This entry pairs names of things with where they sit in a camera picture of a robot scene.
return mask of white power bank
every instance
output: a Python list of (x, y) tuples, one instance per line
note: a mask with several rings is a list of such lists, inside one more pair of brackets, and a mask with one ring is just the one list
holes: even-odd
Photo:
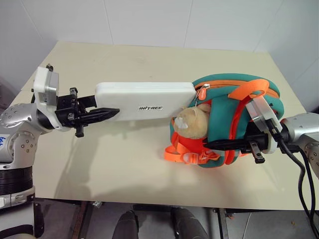
[(98, 108), (118, 108), (108, 120), (147, 120), (176, 116), (196, 96), (190, 82), (103, 82), (95, 89)]

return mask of backpack handle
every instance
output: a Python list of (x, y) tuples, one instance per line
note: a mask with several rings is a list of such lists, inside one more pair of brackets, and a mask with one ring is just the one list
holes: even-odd
[[(242, 101), (247, 96), (250, 98), (255, 98), (257, 96), (263, 96), (266, 94), (269, 88), (269, 82), (265, 79), (256, 79), (252, 81), (248, 81), (245, 84), (237, 87), (233, 92), (228, 94), (229, 98)], [(255, 95), (252, 94), (256, 91), (261, 91), (260, 94)]]

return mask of black cable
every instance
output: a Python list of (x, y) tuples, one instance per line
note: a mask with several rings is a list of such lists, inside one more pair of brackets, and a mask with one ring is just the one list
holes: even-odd
[(311, 212), (309, 213), (308, 208), (306, 206), (305, 200), (304, 200), (304, 196), (303, 196), (303, 181), (304, 181), (304, 177), (305, 177), (305, 167), (304, 165), (293, 155), (293, 153), (291, 153), (291, 151), (288, 149), (287, 145), (284, 142), (284, 139), (282, 138), (280, 132), (278, 131), (278, 129), (274, 126), (274, 124), (272, 123), (271, 120), (266, 120), (266, 125), (269, 128), (269, 132), (272, 135), (272, 137), (275, 139), (275, 141), (278, 143), (280, 149), (286, 153), (286, 155), (295, 163), (298, 165), (298, 167), (300, 168), (300, 175), (299, 175), (299, 180), (298, 180), (298, 193), (299, 193), (299, 198), (301, 201), (301, 204), (304, 208), (304, 211), (306, 213), (306, 215), (309, 218), (310, 221), (310, 226), (313, 230), (313, 233), (316, 237), (316, 239), (319, 239), (319, 232), (315, 227), (314, 224), (314, 213), (315, 213), (315, 206), (316, 206), (316, 198), (315, 198), (315, 188), (314, 188), (314, 182), (313, 182), (313, 178), (310, 172), (310, 167), (309, 167), (309, 163), (307, 160), (306, 155), (304, 154), (304, 152), (299, 149), (299, 152), (302, 151), (302, 156), (304, 158), (305, 161), (305, 165), (307, 168), (307, 174), (308, 174), (308, 178), (309, 178), (309, 184), (310, 184), (310, 188), (311, 188), (311, 197), (312, 197), (312, 205), (311, 205)]
[(314, 223), (314, 215), (315, 215), (315, 210), (316, 210), (316, 195), (315, 195), (315, 186), (314, 186), (313, 176), (311, 174), (309, 162), (308, 162), (308, 159), (307, 159), (305, 152), (301, 148), (300, 148), (299, 152), (303, 156), (305, 166), (306, 166), (307, 175), (308, 175), (309, 185), (310, 185), (310, 192), (311, 192), (311, 209), (310, 209), (310, 217), (309, 217), (310, 224), (313, 224), (313, 227), (315, 228), (317, 234), (319, 235), (319, 232), (318, 232), (318, 230), (315, 226), (315, 223)]
[[(318, 230), (316, 229), (315, 227), (315, 224), (314, 224), (314, 211), (312, 213), (309, 214), (309, 211), (308, 211), (308, 208), (306, 206), (306, 203), (305, 203), (305, 200), (304, 200), (304, 197), (303, 197), (303, 179), (304, 179), (304, 176), (305, 176), (305, 167), (304, 165), (291, 153), (291, 151), (288, 149), (288, 147), (286, 146), (285, 142), (283, 139), (279, 139), (278, 140), (278, 144), (279, 144), (279, 147), (280, 149), (286, 153), (286, 155), (288, 155), (289, 158), (291, 158), (291, 160), (296, 163), (299, 167), (300, 167), (300, 177), (299, 177), (299, 181), (298, 181), (298, 192), (299, 192), (299, 198), (300, 198), (300, 201), (302, 203), (302, 206), (305, 210), (305, 213), (307, 214), (308, 218), (309, 218), (309, 221), (310, 221), (310, 227), (312, 228), (314, 234), (315, 234), (315, 237), (317, 239), (319, 239), (319, 232)], [(312, 194), (312, 205), (311, 205), (311, 209), (313, 209), (313, 202), (315, 201), (315, 198)]]

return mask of metal table leg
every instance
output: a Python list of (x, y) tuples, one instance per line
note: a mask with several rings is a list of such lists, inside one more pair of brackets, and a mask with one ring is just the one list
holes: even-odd
[(227, 222), (224, 208), (217, 208), (216, 213), (218, 215), (219, 232), (221, 239), (228, 239)]

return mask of blue logo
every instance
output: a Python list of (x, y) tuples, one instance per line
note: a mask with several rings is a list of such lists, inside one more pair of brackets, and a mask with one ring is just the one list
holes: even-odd
[(3, 145), (4, 141), (5, 141), (5, 137), (0, 137), (0, 146)]

